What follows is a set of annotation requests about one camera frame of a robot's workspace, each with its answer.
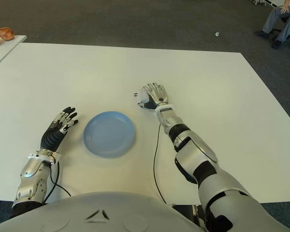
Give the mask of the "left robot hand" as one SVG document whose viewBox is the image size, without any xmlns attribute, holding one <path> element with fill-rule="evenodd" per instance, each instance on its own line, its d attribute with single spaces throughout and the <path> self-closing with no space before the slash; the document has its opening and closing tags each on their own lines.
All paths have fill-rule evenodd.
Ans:
<svg viewBox="0 0 290 232">
<path fill-rule="evenodd" d="M 75 108 L 67 107 L 53 119 L 41 138 L 40 149 L 56 152 L 67 132 L 78 123 Z"/>
</svg>

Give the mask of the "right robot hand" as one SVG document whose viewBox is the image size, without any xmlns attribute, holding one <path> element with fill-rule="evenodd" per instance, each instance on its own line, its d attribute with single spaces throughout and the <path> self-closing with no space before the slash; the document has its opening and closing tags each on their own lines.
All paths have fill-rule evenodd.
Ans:
<svg viewBox="0 0 290 232">
<path fill-rule="evenodd" d="M 137 105 L 147 110 L 155 110 L 169 102 L 166 90 L 157 83 L 149 83 L 143 86 L 141 96 L 142 98 L 137 102 Z"/>
</svg>

